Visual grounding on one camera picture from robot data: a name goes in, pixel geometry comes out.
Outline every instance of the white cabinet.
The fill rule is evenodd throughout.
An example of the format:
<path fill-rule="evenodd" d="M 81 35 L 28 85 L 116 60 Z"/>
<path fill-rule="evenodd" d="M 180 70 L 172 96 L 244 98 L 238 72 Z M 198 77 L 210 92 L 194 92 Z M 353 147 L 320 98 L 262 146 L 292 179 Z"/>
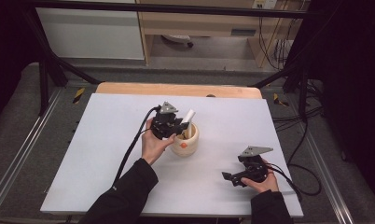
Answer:
<path fill-rule="evenodd" d="M 60 57 L 144 59 L 136 12 L 56 8 L 38 8 L 37 12 L 51 48 Z"/>

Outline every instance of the white cup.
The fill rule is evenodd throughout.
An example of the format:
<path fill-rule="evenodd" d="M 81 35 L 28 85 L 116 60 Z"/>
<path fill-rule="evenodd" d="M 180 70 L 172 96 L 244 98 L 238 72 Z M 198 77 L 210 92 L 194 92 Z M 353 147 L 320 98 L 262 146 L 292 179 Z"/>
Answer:
<path fill-rule="evenodd" d="M 189 128 L 184 133 L 177 135 L 171 145 L 173 153 L 180 157 L 192 155 L 196 152 L 199 145 L 199 128 L 194 123 L 191 123 Z"/>

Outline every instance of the aluminum rail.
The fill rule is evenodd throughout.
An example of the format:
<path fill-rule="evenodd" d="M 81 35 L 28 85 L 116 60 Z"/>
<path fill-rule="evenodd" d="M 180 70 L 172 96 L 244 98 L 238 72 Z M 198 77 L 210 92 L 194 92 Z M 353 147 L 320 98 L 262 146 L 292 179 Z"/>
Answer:
<path fill-rule="evenodd" d="M 307 11 L 269 10 L 255 8 L 237 7 L 198 7 L 198 6 L 176 6 L 158 4 L 131 4 L 131 3 L 108 3 L 108 2 L 81 2 L 81 1 L 57 1 L 57 0 L 23 0 L 23 4 L 31 7 L 103 10 L 103 11 L 137 11 L 137 12 L 163 12 L 163 13 L 185 13 L 206 14 L 226 16 L 248 16 L 248 17 L 270 17 L 290 19 L 313 19 L 323 20 L 325 13 Z"/>
<path fill-rule="evenodd" d="M 51 113 L 53 112 L 59 100 L 59 97 L 62 93 L 63 93 L 63 88 L 58 88 L 56 91 L 53 92 L 49 100 L 49 107 L 45 111 L 45 114 L 36 120 L 34 127 L 29 132 L 28 136 L 26 137 L 24 143 L 22 144 L 13 162 L 9 165 L 7 171 L 2 177 L 2 180 L 0 181 L 0 206 L 2 202 L 4 201 L 5 197 L 7 196 L 7 193 L 9 192 L 10 188 L 12 187 L 22 166 L 27 160 L 28 155 L 30 154 L 31 149 L 34 147 L 37 138 L 41 134 L 46 123 L 48 122 L 48 119 Z"/>
<path fill-rule="evenodd" d="M 289 102 L 295 114 L 298 114 L 298 103 L 295 97 L 288 96 Z M 300 122 L 299 128 L 304 132 L 304 125 Z M 350 210 L 347 207 L 340 190 L 336 184 L 336 181 L 333 178 L 333 175 L 330 169 L 327 167 L 327 164 L 324 160 L 324 157 L 321 154 L 320 148 L 315 143 L 313 135 L 310 132 L 310 129 L 307 129 L 307 149 L 310 152 L 312 157 L 312 162 L 315 168 L 318 171 L 319 177 L 321 178 L 322 185 L 326 191 L 327 197 L 330 200 L 330 203 L 333 206 L 333 210 L 340 224 L 353 224 L 354 220 L 351 216 Z"/>

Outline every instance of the wrist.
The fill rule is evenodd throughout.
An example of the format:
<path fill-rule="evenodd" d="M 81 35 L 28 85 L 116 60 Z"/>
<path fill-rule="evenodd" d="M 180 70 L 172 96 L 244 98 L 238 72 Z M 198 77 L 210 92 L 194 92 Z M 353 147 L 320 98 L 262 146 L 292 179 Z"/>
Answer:
<path fill-rule="evenodd" d="M 149 165 L 152 165 L 153 163 L 155 163 L 155 160 L 147 158 L 146 156 L 142 156 L 142 159 L 144 159 L 144 161 L 146 161 L 147 164 Z"/>

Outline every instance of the table surface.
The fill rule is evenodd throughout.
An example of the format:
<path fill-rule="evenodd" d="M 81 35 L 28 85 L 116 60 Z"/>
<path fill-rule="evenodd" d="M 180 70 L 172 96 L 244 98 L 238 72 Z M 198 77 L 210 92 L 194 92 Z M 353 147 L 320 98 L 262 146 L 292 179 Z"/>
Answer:
<path fill-rule="evenodd" d="M 58 215 L 85 213 L 96 198 L 109 189 L 146 111 L 163 101 L 179 109 L 178 117 L 184 117 L 190 108 L 196 111 L 193 122 L 200 129 L 200 143 L 197 152 L 188 158 L 180 158 L 166 149 L 153 165 L 160 182 L 149 194 L 143 216 L 249 216 L 249 199 L 255 192 L 250 188 L 233 187 L 231 182 L 223 180 L 221 174 L 243 170 L 237 156 L 248 145 L 273 147 L 274 151 L 262 157 L 279 165 L 290 176 L 267 103 L 258 99 L 261 96 L 257 89 L 209 86 L 184 86 L 184 89 L 179 85 L 104 83 L 98 91 L 116 86 L 125 87 L 118 89 L 118 93 L 124 94 L 96 93 L 91 96 L 42 205 L 42 212 Z M 244 92 L 249 89 L 245 96 L 250 99 L 175 96 L 175 92 L 172 95 L 149 95 L 151 86 L 154 90 L 172 87 L 175 92 L 180 90 L 183 94 L 189 88 L 201 89 L 195 92 L 216 96 L 227 90 Z M 127 94 L 130 91 L 126 87 L 132 88 L 134 93 Z M 140 147 L 138 141 L 123 173 L 140 157 Z M 278 176 L 278 180 L 289 214 L 302 217 L 296 194 L 282 177 Z"/>

